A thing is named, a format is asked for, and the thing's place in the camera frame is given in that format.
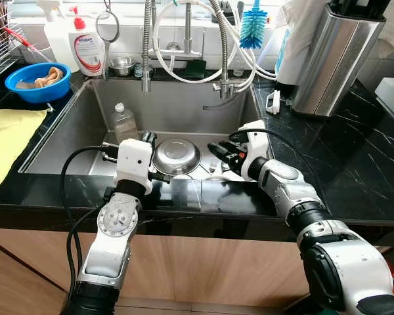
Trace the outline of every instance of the white bottle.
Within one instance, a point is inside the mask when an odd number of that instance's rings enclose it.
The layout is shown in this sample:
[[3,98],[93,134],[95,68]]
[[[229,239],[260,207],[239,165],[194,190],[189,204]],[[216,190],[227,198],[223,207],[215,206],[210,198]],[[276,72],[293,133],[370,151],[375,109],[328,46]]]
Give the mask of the white bottle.
[[53,51],[55,60],[67,65],[72,72],[79,71],[68,41],[68,21],[59,18],[55,12],[55,6],[58,6],[58,3],[51,0],[37,0],[37,5],[44,10],[45,16],[47,17],[47,23],[44,25],[44,33]]
[[77,7],[72,9],[76,17],[74,27],[76,30],[69,32],[68,39],[73,56],[83,74],[89,77],[102,75],[104,62],[103,41],[95,27],[87,28],[85,21],[77,16]]
[[116,112],[112,116],[112,124],[116,133],[118,143],[128,138],[139,139],[134,114],[123,103],[115,106]]

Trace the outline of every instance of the wooden cabinet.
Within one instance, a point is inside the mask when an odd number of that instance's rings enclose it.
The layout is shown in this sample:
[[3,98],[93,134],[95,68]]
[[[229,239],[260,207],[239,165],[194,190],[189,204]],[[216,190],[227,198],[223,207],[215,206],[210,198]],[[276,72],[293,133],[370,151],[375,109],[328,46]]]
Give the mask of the wooden cabinet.
[[0,251],[0,315],[55,315],[65,295]]
[[[86,255],[95,235],[79,235]],[[65,244],[65,232],[0,229],[1,246],[67,290]],[[122,297],[280,307],[308,293],[294,243],[136,235],[131,247]]]

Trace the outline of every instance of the kitchen sink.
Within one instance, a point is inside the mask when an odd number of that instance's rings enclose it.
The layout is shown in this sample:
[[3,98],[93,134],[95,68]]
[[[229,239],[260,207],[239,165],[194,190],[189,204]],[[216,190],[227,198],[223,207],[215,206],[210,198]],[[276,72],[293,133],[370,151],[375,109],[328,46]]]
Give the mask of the kitchen sink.
[[[209,152],[209,142],[226,140],[239,126],[260,119],[252,89],[220,100],[211,83],[153,81],[152,91],[146,94],[141,91],[140,81],[90,79],[72,97],[19,171],[60,174],[74,150],[102,142],[117,143],[111,115],[118,102],[133,111],[139,132],[156,132],[156,144],[179,137],[200,149],[202,159],[190,174],[193,179],[208,178],[210,169],[220,171],[221,162]],[[115,171],[115,164],[103,161],[100,152],[84,152],[71,162],[67,173],[113,176]]]

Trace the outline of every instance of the black marble countertop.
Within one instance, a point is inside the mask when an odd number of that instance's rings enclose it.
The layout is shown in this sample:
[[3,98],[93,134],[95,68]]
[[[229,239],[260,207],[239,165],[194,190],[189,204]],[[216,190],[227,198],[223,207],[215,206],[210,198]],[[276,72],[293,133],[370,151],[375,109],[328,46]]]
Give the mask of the black marble countertop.
[[[46,104],[25,103],[6,90],[4,78],[11,71],[14,67],[0,77],[0,108],[47,108]],[[0,185],[0,228],[69,229],[58,190],[59,176],[18,170],[84,80],[79,72],[72,76],[72,91],[51,103],[55,111],[47,114]],[[271,82],[254,81],[266,126],[303,152],[317,172],[335,218],[375,241],[394,232],[394,120],[360,85],[352,87],[328,121],[296,116],[284,103],[278,115],[267,115],[265,99],[272,90]],[[275,158],[299,168],[314,184],[292,150],[270,140]],[[68,175],[66,180],[75,218],[99,205],[105,188],[112,185],[111,177]],[[276,216],[272,201],[255,183],[248,182],[154,181],[152,193],[143,201],[140,221],[139,232],[147,234],[293,240]],[[95,219],[86,220],[79,229],[96,230]]]

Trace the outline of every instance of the metal bowl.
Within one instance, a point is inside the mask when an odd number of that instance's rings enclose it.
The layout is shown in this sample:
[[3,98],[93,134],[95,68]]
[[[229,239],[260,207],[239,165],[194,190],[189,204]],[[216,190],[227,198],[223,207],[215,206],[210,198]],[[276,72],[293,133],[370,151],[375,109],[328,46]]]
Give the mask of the metal bowl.
[[120,77],[125,77],[129,75],[134,70],[134,59],[131,57],[117,57],[111,59],[108,63],[115,75]]
[[199,149],[190,141],[171,138],[156,148],[153,165],[165,175],[180,175],[192,172],[200,164]]

